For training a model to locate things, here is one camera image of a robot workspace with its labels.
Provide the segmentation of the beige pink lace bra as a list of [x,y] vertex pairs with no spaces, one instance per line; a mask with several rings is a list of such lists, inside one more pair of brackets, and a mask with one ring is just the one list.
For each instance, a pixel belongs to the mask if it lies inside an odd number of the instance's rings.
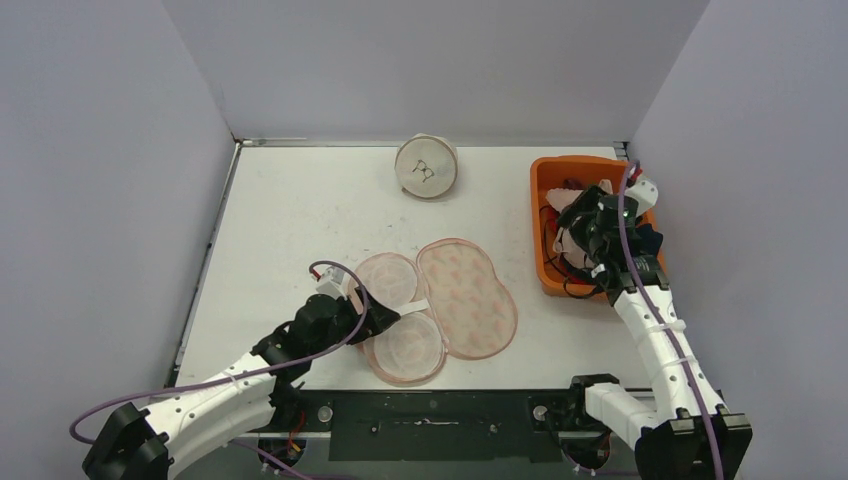
[[[613,193],[612,183],[609,179],[602,179],[599,184],[593,185],[600,186],[607,193],[606,196]],[[547,191],[545,199],[548,205],[552,206],[560,214],[584,190],[553,188]],[[581,271],[585,269],[591,271],[597,266],[597,263],[590,258],[586,251],[592,236],[591,229],[591,226],[587,229],[578,227],[562,229],[558,227],[558,233],[554,240],[554,251],[561,253],[568,263]]]

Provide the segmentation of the floral mesh laundry bag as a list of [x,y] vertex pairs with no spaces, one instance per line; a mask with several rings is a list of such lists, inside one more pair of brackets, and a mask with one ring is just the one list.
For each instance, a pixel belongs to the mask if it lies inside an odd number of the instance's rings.
[[414,259],[376,254],[355,272],[372,300],[400,315],[359,347],[374,374],[391,385],[426,383],[449,357],[497,355],[516,334],[515,302],[489,256],[470,241],[437,240]]

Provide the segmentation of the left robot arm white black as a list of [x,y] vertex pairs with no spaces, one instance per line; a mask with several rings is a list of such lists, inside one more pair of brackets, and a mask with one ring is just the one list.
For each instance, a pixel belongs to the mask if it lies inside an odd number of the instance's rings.
[[172,479],[244,433],[267,425],[286,430],[298,417],[294,383],[313,360],[379,335],[401,317],[360,288],[352,296],[314,294],[293,320],[197,388],[114,410],[82,469],[90,479]]

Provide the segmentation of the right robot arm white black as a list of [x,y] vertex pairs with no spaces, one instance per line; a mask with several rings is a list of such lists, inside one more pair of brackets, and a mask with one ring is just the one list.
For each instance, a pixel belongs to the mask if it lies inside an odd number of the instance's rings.
[[574,378],[582,391],[565,402],[568,421],[596,422],[633,450],[643,479],[733,479],[753,429],[711,386],[685,336],[670,283],[645,247],[639,203],[592,186],[567,206],[557,223],[592,263],[591,277],[628,328],[648,374],[654,404],[647,406],[610,376]]

